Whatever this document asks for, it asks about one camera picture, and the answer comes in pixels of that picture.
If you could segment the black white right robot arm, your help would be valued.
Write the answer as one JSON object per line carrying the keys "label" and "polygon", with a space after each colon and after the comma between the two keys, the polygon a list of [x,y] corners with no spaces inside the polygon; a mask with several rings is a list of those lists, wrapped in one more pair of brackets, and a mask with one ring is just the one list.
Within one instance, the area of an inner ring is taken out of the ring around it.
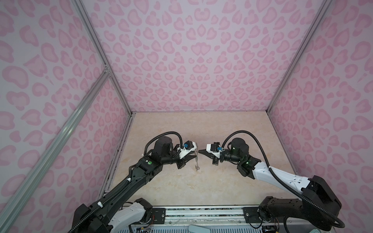
{"label": "black white right robot arm", "polygon": [[208,144],[199,153],[212,159],[214,165],[227,161],[236,165],[243,177],[272,184],[295,195],[294,199],[267,196],[256,211],[256,218],[262,222],[298,218],[323,231],[345,227],[338,217],[342,203],[323,178],[298,176],[271,167],[267,161],[251,156],[249,145],[242,138],[234,138],[223,145],[218,142]]}

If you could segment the silver perforated metal ring disc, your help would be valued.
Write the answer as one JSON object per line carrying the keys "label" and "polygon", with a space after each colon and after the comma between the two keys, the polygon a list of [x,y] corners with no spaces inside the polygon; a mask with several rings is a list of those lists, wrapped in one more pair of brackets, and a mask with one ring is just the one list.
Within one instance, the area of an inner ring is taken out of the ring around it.
{"label": "silver perforated metal ring disc", "polygon": [[196,150],[195,150],[195,162],[196,162],[196,165],[195,165],[195,169],[196,169],[196,171],[198,171],[199,169],[200,169],[200,167],[199,167],[199,163],[198,163],[198,148],[196,148]]}

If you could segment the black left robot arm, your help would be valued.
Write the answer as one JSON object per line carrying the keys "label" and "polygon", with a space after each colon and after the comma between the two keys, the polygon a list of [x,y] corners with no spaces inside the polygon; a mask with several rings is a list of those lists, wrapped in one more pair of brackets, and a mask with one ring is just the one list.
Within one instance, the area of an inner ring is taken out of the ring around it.
{"label": "black left robot arm", "polygon": [[143,157],[130,166],[129,174],[111,191],[90,206],[78,207],[73,216],[71,233],[116,233],[121,229],[140,223],[150,225],[152,205],[143,198],[130,206],[123,205],[143,186],[159,174],[165,165],[183,168],[196,158],[197,143],[183,142],[179,133],[171,131],[151,139],[144,148]]}

